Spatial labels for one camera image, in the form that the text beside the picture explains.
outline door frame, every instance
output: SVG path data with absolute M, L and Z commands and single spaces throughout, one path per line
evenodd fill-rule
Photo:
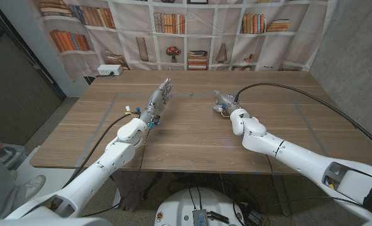
M 32 64 L 38 75 L 45 81 L 45 83 L 52 89 L 53 93 L 63 101 L 66 98 L 65 93 L 58 86 L 53 77 L 49 74 L 41 61 L 32 52 L 24 39 L 19 35 L 14 26 L 10 23 L 4 13 L 0 10 L 0 27 L 8 35 L 11 41 L 17 48 L 24 53 L 27 60 Z

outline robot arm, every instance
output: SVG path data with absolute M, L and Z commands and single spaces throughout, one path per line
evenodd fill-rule
M 266 131 L 257 118 L 234 102 L 233 95 L 218 91 L 214 110 L 229 115 L 233 133 L 243 134 L 242 145 L 254 152 L 267 154 L 313 181 L 338 204 L 365 219 L 372 220 L 372 166 L 343 159 L 329 158 L 285 141 Z
M 172 84 L 167 78 L 154 91 L 140 119 L 134 118 L 121 127 L 118 135 L 106 146 L 105 153 L 65 188 L 25 203 L 6 219 L 77 217 L 109 176 L 133 159 L 136 148 L 142 143 L 141 136 L 153 123 L 158 123 L 159 114 L 171 97 L 171 89 Z M 46 207 L 52 203 L 58 205 L 55 210 Z

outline wooden table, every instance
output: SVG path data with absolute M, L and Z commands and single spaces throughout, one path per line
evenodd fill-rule
M 302 89 L 336 106 L 306 72 L 124 71 L 118 77 L 95 79 L 30 163 L 42 168 L 78 166 L 107 126 L 124 114 L 125 106 L 144 109 L 167 77 L 174 84 L 174 96 L 161 114 L 161 124 L 151 130 L 147 145 L 136 150 L 124 170 L 138 170 L 145 148 L 143 171 L 271 173 L 266 156 L 244 149 L 242 137 L 232 132 L 231 121 L 212 110 L 213 90 L 235 94 L 253 83 L 274 82 Z M 245 91 L 239 103 L 278 137 L 322 155 L 372 165 L 372 146 L 365 137 L 341 116 L 306 96 L 259 86 Z M 131 116 L 123 119 L 107 133 L 86 166 L 130 120 Z M 296 173 L 273 158 L 270 161 L 276 173 Z

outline wall outlet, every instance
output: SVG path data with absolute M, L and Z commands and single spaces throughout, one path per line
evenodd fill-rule
M 113 75 L 120 75 L 123 71 L 121 65 L 101 65 L 98 68 L 99 75 L 109 75 L 113 72 Z

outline flower vase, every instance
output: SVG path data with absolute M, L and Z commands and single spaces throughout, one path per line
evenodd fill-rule
M 177 63 L 178 61 L 176 60 L 176 55 L 172 55 L 172 60 L 171 60 L 172 63 Z

